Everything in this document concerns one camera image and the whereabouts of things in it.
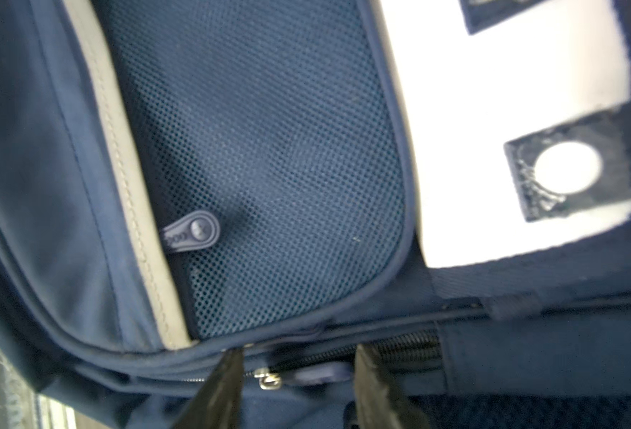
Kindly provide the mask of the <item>navy blue student backpack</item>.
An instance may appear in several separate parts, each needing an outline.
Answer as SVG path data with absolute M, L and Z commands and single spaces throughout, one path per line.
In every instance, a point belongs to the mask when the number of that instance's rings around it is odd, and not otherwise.
M 0 1 L 0 350 L 112 428 L 631 428 L 631 1 Z

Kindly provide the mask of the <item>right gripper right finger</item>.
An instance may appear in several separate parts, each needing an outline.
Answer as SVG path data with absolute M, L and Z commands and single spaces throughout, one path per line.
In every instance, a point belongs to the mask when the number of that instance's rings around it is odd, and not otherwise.
M 360 428 L 433 428 L 428 416 L 406 396 L 372 345 L 356 346 L 354 394 Z

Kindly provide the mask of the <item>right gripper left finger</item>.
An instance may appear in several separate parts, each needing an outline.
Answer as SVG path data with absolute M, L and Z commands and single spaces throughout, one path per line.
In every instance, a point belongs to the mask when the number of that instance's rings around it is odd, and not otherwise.
M 239 428 L 243 386 L 244 352 L 228 350 L 172 428 Z

